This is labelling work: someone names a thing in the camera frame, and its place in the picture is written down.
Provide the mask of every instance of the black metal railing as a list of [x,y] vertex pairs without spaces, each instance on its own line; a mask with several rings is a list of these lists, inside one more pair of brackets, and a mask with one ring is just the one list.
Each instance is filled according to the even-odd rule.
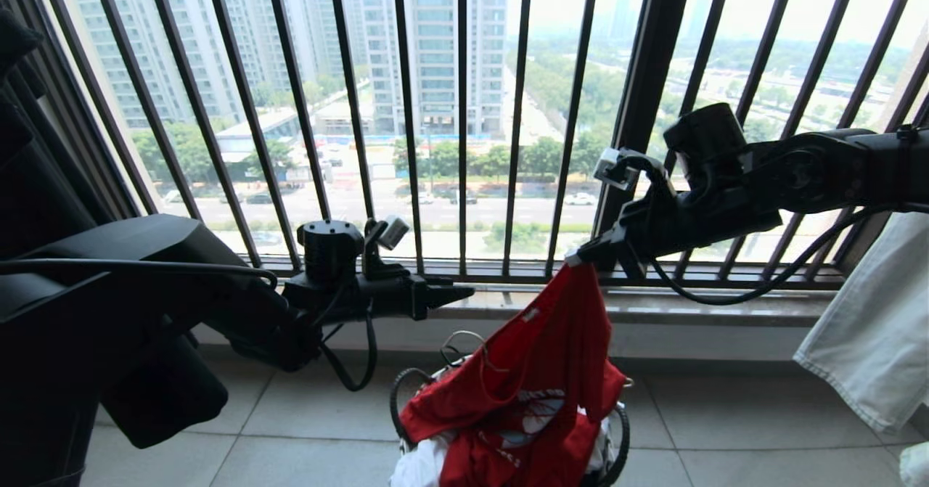
[[[34,7],[43,12],[44,4],[41,0],[33,0]],[[152,194],[139,167],[130,153],[129,147],[126,146],[128,137],[120,130],[120,126],[114,115],[114,111],[107,106],[107,98],[104,97],[104,88],[100,86],[100,80],[97,79],[91,60],[87,57],[78,35],[77,28],[74,27],[72,14],[67,10],[65,0],[47,0],[51,7],[51,14],[44,14],[46,18],[54,17],[57,26],[60,27],[60,33],[63,37],[64,46],[70,51],[76,64],[77,73],[80,75],[87,94],[89,94],[90,103],[99,113],[100,122],[102,122],[103,131],[112,141],[116,157],[122,163],[126,172],[126,178],[129,184],[123,188],[126,195],[135,193],[142,203],[142,210],[136,210],[137,213],[157,213],[158,207],[155,205]],[[229,66],[232,68],[232,80],[235,84],[238,96],[241,99],[242,110],[245,113],[245,120],[252,131],[253,146],[258,156],[262,177],[268,187],[268,192],[274,212],[283,233],[283,239],[287,249],[288,257],[285,259],[286,264],[282,265],[282,259],[268,258],[268,256],[259,255],[256,249],[253,236],[249,232],[249,225],[242,212],[242,206],[236,196],[235,187],[233,187],[232,178],[229,170],[223,162],[221,152],[213,133],[209,121],[209,115],[205,109],[202,97],[198,91],[195,81],[195,75],[192,72],[188,56],[184,49],[184,44],[179,33],[179,25],[175,21],[168,0],[154,0],[158,10],[160,23],[165,28],[167,44],[173,56],[173,62],[176,63],[177,71],[182,80],[184,90],[192,105],[192,112],[195,116],[196,124],[202,133],[205,147],[209,158],[216,170],[219,186],[223,190],[226,201],[229,203],[230,212],[242,236],[245,252],[248,260],[255,266],[271,266],[281,270],[282,274],[292,273],[299,269],[300,253],[298,246],[293,239],[293,225],[289,222],[285,203],[282,199],[282,192],[275,175],[275,166],[272,163],[269,149],[266,146],[266,137],[261,129],[258,111],[256,111],[255,100],[253,100],[252,88],[246,79],[245,67],[240,57],[240,47],[237,43],[236,36],[232,30],[229,9],[226,6],[226,0],[211,0],[213,11],[215,11],[216,22],[220,36],[222,37],[223,47],[225,48],[226,58]],[[298,54],[295,50],[295,40],[292,38],[291,28],[288,27],[288,13],[282,0],[270,0],[273,8],[274,20],[276,23],[279,40],[281,40],[282,57],[285,61],[287,79],[291,87],[291,93],[295,100],[296,114],[298,114],[299,128],[302,133],[303,141],[308,153],[308,165],[311,170],[313,185],[316,194],[316,200],[319,204],[319,215],[322,218],[329,218],[331,210],[325,185],[323,185],[323,170],[319,154],[316,152],[316,144],[313,139],[313,130],[311,118],[308,114],[308,101],[301,89],[300,80],[302,79],[298,66]],[[457,126],[458,126],[458,239],[460,255],[456,261],[430,259],[422,252],[422,219],[420,210],[420,170],[417,166],[416,159],[416,139],[418,130],[414,125],[414,108],[412,107],[412,89],[411,86],[411,64],[409,64],[409,32],[407,28],[407,17],[405,0],[394,0],[393,8],[395,10],[395,24],[398,35],[398,64],[401,70],[401,88],[402,101],[404,101],[404,119],[405,130],[404,140],[408,155],[409,166],[409,190],[412,194],[412,228],[414,229],[415,241],[415,270],[421,274],[434,275],[451,275],[463,282],[500,282],[500,283],[534,283],[544,282],[548,279],[553,270],[557,258],[555,258],[555,249],[557,249],[558,232],[562,226],[561,216],[562,208],[565,203],[565,193],[568,187],[568,174],[570,173],[571,152],[574,143],[576,128],[578,127],[578,107],[581,103],[581,90],[584,86],[585,66],[587,65],[587,53],[590,47],[591,32],[594,26],[594,5],[597,0],[585,0],[584,11],[580,21],[580,38],[578,38],[578,48],[576,55],[576,65],[574,67],[574,76],[571,86],[570,103],[568,103],[567,126],[565,128],[564,147],[561,155],[560,170],[557,173],[557,192],[554,197],[554,213],[552,216],[550,237],[547,246],[547,255],[541,260],[523,260],[515,259],[512,256],[513,235],[514,235],[514,206],[515,206],[515,189],[517,189],[517,171],[520,162],[520,130],[522,123],[522,102],[525,89],[525,63],[527,62],[528,47],[528,22],[531,16],[531,0],[521,0],[520,8],[520,31],[517,38],[517,60],[515,60],[515,104],[513,111],[512,135],[510,142],[510,160],[507,177],[507,212],[505,213],[505,230],[504,242],[502,243],[502,259],[487,261],[469,258],[467,255],[467,122],[468,122],[468,54],[469,46],[467,43],[467,10],[468,0],[457,0],[455,24],[457,28],[456,36],[458,38],[457,49]],[[684,5],[687,0],[643,0],[639,12],[639,20],[634,37],[633,49],[626,75],[621,100],[618,103],[615,125],[613,129],[614,146],[630,147],[638,152],[646,152],[652,127],[655,124],[656,115],[659,110],[659,104],[664,92],[664,83],[668,76],[671,64],[671,58],[674,54],[674,47],[677,43],[677,34],[684,17]],[[756,57],[752,67],[750,67],[747,81],[741,92],[739,103],[737,103],[736,116],[740,123],[744,123],[749,114],[752,103],[756,100],[756,93],[760,86],[762,75],[766,70],[766,64],[774,48],[777,34],[784,12],[789,0],[775,0],[767,20],[764,33],[757,45]],[[4,3],[10,4],[10,0],[4,0]],[[189,215],[193,218],[200,219],[200,210],[195,202],[195,196],[192,194],[190,185],[185,179],[185,173],[179,165],[176,153],[169,136],[162,124],[162,119],[156,110],[156,104],[152,100],[152,94],[149,87],[146,86],[143,78],[142,69],[137,63],[136,56],[130,45],[129,37],[126,35],[126,27],[120,19],[120,14],[114,0],[100,0],[102,3],[104,15],[106,15],[107,24],[112,30],[113,37],[119,49],[120,57],[126,65],[126,70],[130,82],[139,97],[142,104],[142,110],[157,143],[160,153],[167,166],[167,170],[173,183],[179,190],[180,197],[187,209]],[[848,104],[843,111],[842,118],[837,123],[837,127],[849,127],[859,112],[862,102],[868,96],[869,88],[872,85],[878,68],[885,58],[890,40],[896,31],[897,23],[906,8],[908,0],[893,0],[888,11],[885,22],[880,29],[877,38],[874,41],[872,51],[870,51],[867,62],[865,63],[862,74],[859,75],[855,89],[851,94]],[[696,57],[694,58],[693,68],[689,75],[686,91],[684,91],[683,101],[680,107],[680,114],[687,113],[694,109],[697,103],[697,93],[703,82],[703,75],[706,71],[710,58],[711,48],[716,41],[716,34],[719,28],[720,19],[723,14],[726,0],[711,0],[707,11],[707,20],[700,37],[700,44],[697,48]],[[849,0],[835,0],[830,11],[829,20],[822,31],[817,44],[816,51],[813,53],[809,69],[803,78],[803,84],[796,100],[790,110],[790,116],[787,117],[784,130],[781,133],[781,139],[786,139],[796,132],[800,121],[806,112],[810,97],[815,91],[817,81],[822,74],[823,67],[829,57],[830,50],[838,33],[839,26],[842,24],[843,17],[846,14],[846,8]],[[369,166],[366,156],[366,143],[364,139],[361,113],[359,112],[359,93],[358,84],[353,70],[353,61],[351,57],[351,42],[349,41],[348,18],[346,18],[346,7],[343,0],[332,0],[332,10],[335,13],[335,27],[338,37],[338,47],[341,54],[342,72],[345,77],[345,96],[348,98],[349,115],[351,116],[352,134],[354,136],[355,150],[358,156],[359,164],[359,182],[361,182],[361,192],[364,200],[365,213],[368,216],[375,216],[376,206],[372,198],[372,182],[369,176]],[[51,38],[56,38],[52,28],[46,28],[46,32]],[[916,123],[926,124],[929,122],[929,97],[922,102],[917,101],[920,87],[925,82],[926,75],[929,73],[929,49],[920,57],[916,66],[915,75],[907,83],[899,103],[893,108],[893,114],[890,118],[888,129],[895,129],[903,123],[905,116],[910,113],[914,105],[918,104],[916,110]],[[665,166],[668,170],[674,169],[674,156],[668,156],[665,159]],[[603,232],[610,228],[615,221],[624,204],[623,197],[612,189],[601,190],[599,205],[597,207],[597,219],[592,225],[592,233]],[[126,203],[127,209],[135,209],[132,202]],[[847,216],[850,210],[843,210],[839,215],[841,220]],[[766,263],[747,263],[740,260],[740,250],[742,249],[745,238],[735,239],[730,246],[729,253],[721,263],[696,262],[692,260],[692,251],[681,253],[680,259],[674,264],[669,264],[669,269],[674,270],[674,279],[684,281],[694,286],[701,287],[719,287],[719,288],[746,288],[753,287],[761,279],[770,279],[777,269],[783,267],[781,259],[786,254],[787,249],[796,237],[803,221],[802,213],[796,213],[787,223],[783,235],[780,236],[779,242],[769,261]],[[803,276],[792,278],[787,282],[786,287],[795,289],[835,289],[842,282],[840,272],[835,269],[835,264],[840,262],[843,253],[848,251],[850,245],[855,242],[863,241],[862,232],[866,226],[853,229],[840,246],[837,260],[827,260],[829,253],[835,247],[834,242],[824,246],[816,255],[816,258],[807,265]],[[614,268],[602,268],[607,271],[613,271]],[[650,274],[643,281],[630,281],[620,272],[607,273],[604,282],[608,285],[656,285],[657,279]]]

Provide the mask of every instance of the hazy sky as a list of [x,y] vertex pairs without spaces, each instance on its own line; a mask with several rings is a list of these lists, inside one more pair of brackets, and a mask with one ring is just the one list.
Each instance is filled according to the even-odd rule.
[[[597,0],[594,26],[610,24],[617,0]],[[642,0],[630,0],[637,15]],[[781,22],[779,38],[816,41],[822,35],[834,0],[790,0]],[[720,22],[720,37],[760,38],[774,0],[727,0]],[[837,40],[872,43],[886,17],[891,0],[851,0]],[[687,30],[695,0],[687,0],[682,31]],[[564,30],[576,34],[581,24],[584,0],[532,0],[531,33]],[[929,0],[909,0],[893,38],[893,46],[910,47],[929,20]],[[520,27],[520,0],[508,0],[507,33]]]

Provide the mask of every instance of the red shirt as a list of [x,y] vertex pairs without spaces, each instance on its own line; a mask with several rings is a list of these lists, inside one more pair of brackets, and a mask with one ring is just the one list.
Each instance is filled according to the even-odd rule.
[[[524,311],[401,412],[413,441],[457,428],[443,486],[574,487],[625,377],[593,266],[563,266]],[[578,414],[578,407],[586,414]]]

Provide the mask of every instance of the laundry basket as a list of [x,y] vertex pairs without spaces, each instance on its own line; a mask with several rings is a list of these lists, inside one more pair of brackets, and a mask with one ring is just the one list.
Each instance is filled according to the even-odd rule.
[[[441,375],[445,372],[451,371],[451,369],[460,366],[465,362],[465,359],[470,358],[470,355],[464,356],[456,361],[450,361],[446,358],[448,365],[444,368],[439,369],[437,372],[428,374],[426,371],[421,369],[411,367],[404,371],[399,372],[397,378],[394,380],[394,383],[390,387],[390,418],[394,423],[394,428],[397,430],[397,435],[399,437],[399,448],[401,449],[401,454],[407,454],[409,451],[414,450],[416,447],[415,443],[409,440],[409,437],[404,430],[404,425],[401,424],[401,418],[399,418],[399,413],[401,413],[402,408],[406,404],[406,401],[409,401],[410,398],[414,397],[416,394],[419,394],[419,391],[422,390],[428,384],[431,384],[439,379]],[[629,380],[625,387],[630,387],[631,381]],[[401,391],[410,391],[412,389],[412,394],[406,398],[405,401],[402,401]],[[611,441],[610,431],[607,431],[606,443],[602,446],[602,456],[600,463],[604,464],[599,470],[590,472],[584,475],[583,480],[581,481],[581,487],[607,487],[608,485],[613,485],[616,483],[620,474],[623,472],[623,468],[626,464],[626,458],[629,454],[629,417],[626,415],[625,405],[623,402],[617,402],[616,407],[613,409],[613,413],[617,415],[620,419],[621,427],[623,428],[623,437],[621,437],[620,445],[618,445],[618,453],[616,457],[613,457],[613,442]]]

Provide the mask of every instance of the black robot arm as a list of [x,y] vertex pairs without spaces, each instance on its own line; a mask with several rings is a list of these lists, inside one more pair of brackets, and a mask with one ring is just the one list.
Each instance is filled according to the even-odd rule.
[[643,279],[659,256],[779,226],[780,209],[864,206],[860,216],[929,210],[929,130],[843,129],[747,144],[729,105],[721,103],[681,117],[664,137],[690,191],[676,192],[657,160],[607,150],[598,179],[630,192],[634,172],[641,171],[650,189],[627,202],[613,228],[580,246],[568,263],[618,261],[627,276]]

